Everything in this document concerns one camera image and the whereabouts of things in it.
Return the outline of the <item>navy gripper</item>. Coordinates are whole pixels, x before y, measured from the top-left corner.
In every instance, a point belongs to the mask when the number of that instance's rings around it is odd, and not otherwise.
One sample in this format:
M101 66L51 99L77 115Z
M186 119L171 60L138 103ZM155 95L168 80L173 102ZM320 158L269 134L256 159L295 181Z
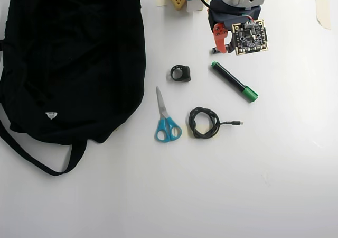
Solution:
M221 53L232 53L236 49L233 42L225 44L224 40L228 36L228 29L225 24L245 23L251 16L257 20L261 12L261 6L254 6L249 9L234 7L226 4L222 0L212 0L211 9L208 10L209 24L215 24L213 27L213 36L216 49Z

